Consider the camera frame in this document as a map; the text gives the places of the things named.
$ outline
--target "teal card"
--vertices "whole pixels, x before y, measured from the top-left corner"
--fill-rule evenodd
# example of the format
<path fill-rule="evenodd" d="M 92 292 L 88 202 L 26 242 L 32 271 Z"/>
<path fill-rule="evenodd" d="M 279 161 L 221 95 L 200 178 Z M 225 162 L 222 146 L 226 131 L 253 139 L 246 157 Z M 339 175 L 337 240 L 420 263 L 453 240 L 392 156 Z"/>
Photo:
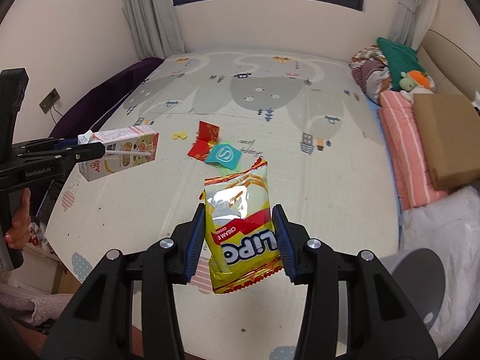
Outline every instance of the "teal card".
<path fill-rule="evenodd" d="M 241 156 L 242 152 L 240 150 L 235 149 L 228 143 L 223 143 L 220 145 L 215 145 L 212 150 L 210 150 L 210 154 L 208 154 L 205 163 L 216 162 L 230 170 L 235 170 Z"/>

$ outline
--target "human hand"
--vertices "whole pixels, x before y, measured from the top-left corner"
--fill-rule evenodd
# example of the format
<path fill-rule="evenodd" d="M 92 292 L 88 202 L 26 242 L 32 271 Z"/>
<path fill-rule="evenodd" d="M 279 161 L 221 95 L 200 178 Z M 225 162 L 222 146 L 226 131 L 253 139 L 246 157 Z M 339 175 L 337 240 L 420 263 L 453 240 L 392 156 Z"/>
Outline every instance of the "human hand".
<path fill-rule="evenodd" d="M 11 249 L 23 248 L 28 239 L 30 239 L 30 232 L 28 227 L 32 223 L 30 219 L 30 190 L 25 188 L 21 197 L 21 204 L 15 215 L 11 219 L 11 228 L 5 234 L 5 242 Z"/>

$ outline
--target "stuffed toy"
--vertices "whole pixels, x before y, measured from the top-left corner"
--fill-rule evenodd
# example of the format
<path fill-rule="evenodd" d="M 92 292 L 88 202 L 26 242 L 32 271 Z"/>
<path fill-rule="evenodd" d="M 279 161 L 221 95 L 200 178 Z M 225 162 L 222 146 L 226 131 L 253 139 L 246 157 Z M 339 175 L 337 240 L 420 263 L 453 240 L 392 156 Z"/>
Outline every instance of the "stuffed toy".
<path fill-rule="evenodd" d="M 412 104 L 413 104 L 413 95 L 415 93 L 428 93 L 429 95 L 434 94 L 431 90 L 425 89 L 421 86 L 412 89 L 410 92 L 400 91 L 400 94 L 403 96 L 403 98 Z"/>
<path fill-rule="evenodd" d="M 415 88 L 425 88 L 431 90 L 435 83 L 427 73 L 422 73 L 418 70 L 412 70 L 408 73 L 402 72 L 402 79 L 400 80 L 400 87 L 410 92 Z"/>

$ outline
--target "yellow paper piece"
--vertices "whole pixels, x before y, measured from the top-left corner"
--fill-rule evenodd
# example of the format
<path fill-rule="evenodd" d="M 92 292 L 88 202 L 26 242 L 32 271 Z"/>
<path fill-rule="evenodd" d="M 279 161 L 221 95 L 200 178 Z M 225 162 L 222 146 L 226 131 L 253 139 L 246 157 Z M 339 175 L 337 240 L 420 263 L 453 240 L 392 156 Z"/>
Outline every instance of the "yellow paper piece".
<path fill-rule="evenodd" d="M 183 140 L 187 139 L 187 132 L 174 132 L 173 133 L 173 140 L 177 140 L 178 138 L 182 138 Z"/>

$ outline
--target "play mat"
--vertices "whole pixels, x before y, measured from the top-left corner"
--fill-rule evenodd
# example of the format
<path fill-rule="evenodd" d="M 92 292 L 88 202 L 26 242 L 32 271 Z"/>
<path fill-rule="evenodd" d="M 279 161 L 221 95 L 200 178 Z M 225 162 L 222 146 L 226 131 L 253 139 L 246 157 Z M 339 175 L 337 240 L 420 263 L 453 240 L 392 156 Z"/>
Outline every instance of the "play mat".
<path fill-rule="evenodd" d="M 311 55 L 170 57 L 102 128 L 150 125 L 160 133 L 156 159 L 90 183 L 76 167 L 46 237 L 83 281 L 109 249 L 145 250 L 190 221 L 203 180 L 227 173 L 187 155 L 202 120 L 219 126 L 221 143 L 242 151 L 239 170 L 259 156 L 268 161 L 271 206 L 281 203 L 310 236 L 350 254 L 395 254 L 395 190 L 368 101 L 347 64 Z M 182 131 L 185 140 L 178 137 Z M 280 271 L 214 295 L 209 256 L 204 245 L 192 283 L 174 288 L 185 350 L 208 360 L 291 359 L 307 288 L 292 285 Z M 139 302 L 137 292 L 133 322 L 141 328 Z"/>

